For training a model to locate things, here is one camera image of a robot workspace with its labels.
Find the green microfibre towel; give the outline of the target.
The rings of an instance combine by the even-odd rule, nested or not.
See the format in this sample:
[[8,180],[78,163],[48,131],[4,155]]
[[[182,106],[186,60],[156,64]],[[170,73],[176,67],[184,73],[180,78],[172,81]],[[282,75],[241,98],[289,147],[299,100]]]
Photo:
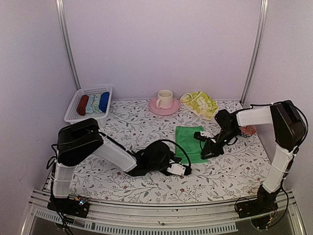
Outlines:
[[208,162],[208,159],[201,159],[200,141],[194,138],[195,132],[203,131],[202,126],[186,127],[177,126],[175,142],[187,153],[192,164]]

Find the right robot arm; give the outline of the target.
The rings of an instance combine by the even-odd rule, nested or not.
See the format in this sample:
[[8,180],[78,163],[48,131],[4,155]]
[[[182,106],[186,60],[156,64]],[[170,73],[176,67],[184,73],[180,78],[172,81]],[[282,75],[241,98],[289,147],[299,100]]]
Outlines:
[[194,134],[204,142],[201,158],[209,159],[224,154],[224,146],[241,135],[241,128],[270,124],[273,127],[276,149],[266,179],[260,185],[253,202],[256,213],[264,213],[272,205],[271,195],[279,192],[282,181],[288,175],[299,147],[307,137],[309,125],[304,113],[291,100],[271,104],[257,104],[230,113],[219,110],[215,121],[220,132],[213,137]]

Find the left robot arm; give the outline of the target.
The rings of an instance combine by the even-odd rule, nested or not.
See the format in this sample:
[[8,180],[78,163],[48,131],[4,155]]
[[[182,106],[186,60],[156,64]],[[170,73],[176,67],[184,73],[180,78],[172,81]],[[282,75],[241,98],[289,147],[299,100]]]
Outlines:
[[119,167],[130,176],[144,176],[151,171],[165,175],[184,175],[186,166],[170,150],[166,140],[158,140],[143,150],[133,152],[100,131],[95,119],[89,118],[62,128],[55,144],[56,160],[52,183],[53,203],[61,212],[69,212],[69,186],[77,165],[91,154]]

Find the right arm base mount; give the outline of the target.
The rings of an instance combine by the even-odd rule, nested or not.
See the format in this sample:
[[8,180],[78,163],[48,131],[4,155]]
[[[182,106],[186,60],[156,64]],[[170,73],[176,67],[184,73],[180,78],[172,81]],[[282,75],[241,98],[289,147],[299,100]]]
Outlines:
[[243,202],[236,202],[234,209],[239,215],[239,218],[246,218],[256,215],[261,215],[268,212],[274,212],[278,209],[276,202],[276,194],[258,195],[256,199]]

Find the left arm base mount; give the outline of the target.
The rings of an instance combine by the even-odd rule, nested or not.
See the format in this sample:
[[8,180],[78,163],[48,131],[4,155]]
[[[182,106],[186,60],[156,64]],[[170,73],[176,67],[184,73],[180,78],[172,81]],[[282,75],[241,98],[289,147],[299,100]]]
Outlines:
[[75,198],[56,198],[53,194],[50,196],[47,208],[59,214],[72,215],[80,218],[87,218],[90,204],[88,199],[82,196]]

